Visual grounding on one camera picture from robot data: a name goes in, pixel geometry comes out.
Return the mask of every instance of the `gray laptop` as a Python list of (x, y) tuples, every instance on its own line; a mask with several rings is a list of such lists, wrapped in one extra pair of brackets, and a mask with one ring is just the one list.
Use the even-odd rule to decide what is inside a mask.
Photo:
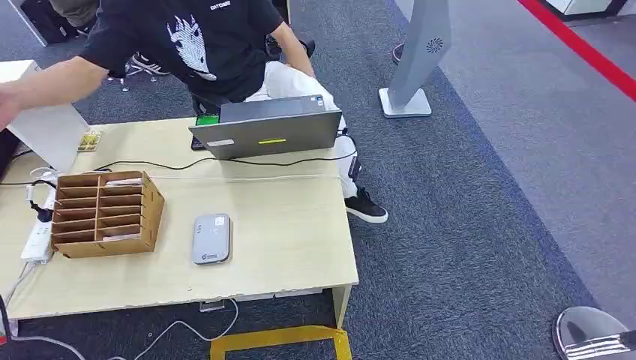
[(281, 116), (297, 116), (325, 111), (322, 95), (285, 97), (247, 103), (226, 103), (220, 107), (220, 122), (268, 119)]
[[(318, 108), (305, 107), (305, 101)], [(190, 131), (217, 159), (248, 158), (331, 148), (341, 116), (340, 110), (324, 110), (319, 95), (293, 97), (222, 106), (219, 124)]]

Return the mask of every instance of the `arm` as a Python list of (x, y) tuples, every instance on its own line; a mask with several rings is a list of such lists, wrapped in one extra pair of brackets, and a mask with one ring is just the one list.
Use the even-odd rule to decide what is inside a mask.
[(23, 110), (67, 104), (89, 96), (107, 74), (108, 70), (74, 57), (25, 79), (0, 84), (0, 130)]
[(314, 68), (311, 67), (311, 62), (307, 57), (307, 50), (302, 46), (292, 29), (285, 23), (281, 23), (271, 36), (276, 39), (280, 48), (283, 49), (283, 53), (287, 58), (287, 61), (292, 68), (302, 71), (310, 77), (316, 77)]

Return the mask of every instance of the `white power strip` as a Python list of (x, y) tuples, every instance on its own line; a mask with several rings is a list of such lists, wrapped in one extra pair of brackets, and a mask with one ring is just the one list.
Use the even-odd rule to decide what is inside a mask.
[[(53, 209), (56, 201), (56, 189), (49, 190), (49, 196), (42, 206), (42, 209)], [(35, 226), (28, 236), (24, 250), (22, 250), (22, 260), (27, 263), (46, 264), (53, 256), (51, 249), (51, 226), (52, 221), (43, 223), (39, 220), (35, 221)]]

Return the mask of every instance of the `desk leg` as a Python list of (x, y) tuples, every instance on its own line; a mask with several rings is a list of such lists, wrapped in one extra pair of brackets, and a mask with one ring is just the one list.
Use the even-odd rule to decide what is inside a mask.
[(331, 289), (334, 296), (334, 313), (336, 316), (336, 327), (342, 329), (344, 322), (344, 313), (347, 311), (349, 304), (349, 296), (351, 295), (351, 285), (335, 287)]

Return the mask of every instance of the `white sole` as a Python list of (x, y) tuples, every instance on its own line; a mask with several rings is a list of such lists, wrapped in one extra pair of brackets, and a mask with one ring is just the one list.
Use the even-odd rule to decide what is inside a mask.
[(367, 214), (362, 214), (360, 211), (354, 210), (352, 208), (346, 208), (346, 212), (350, 213), (351, 215), (355, 215), (358, 218), (361, 218), (362, 220), (364, 220), (364, 221), (366, 221), (368, 223), (371, 223), (371, 224), (383, 224), (389, 219), (389, 212), (388, 211), (382, 217), (369, 216)]
[(135, 57), (133, 56), (132, 59), (133, 63), (137, 66), (139, 66), (140, 68), (144, 68), (147, 71), (150, 71), (151, 73), (155, 74), (155, 75), (159, 75), (159, 76), (166, 76), (166, 75), (170, 75), (170, 73), (164, 73), (164, 72), (160, 72), (160, 71), (156, 71), (156, 70), (152, 70), (148, 65), (142, 63), (141, 61), (137, 61), (135, 59)]

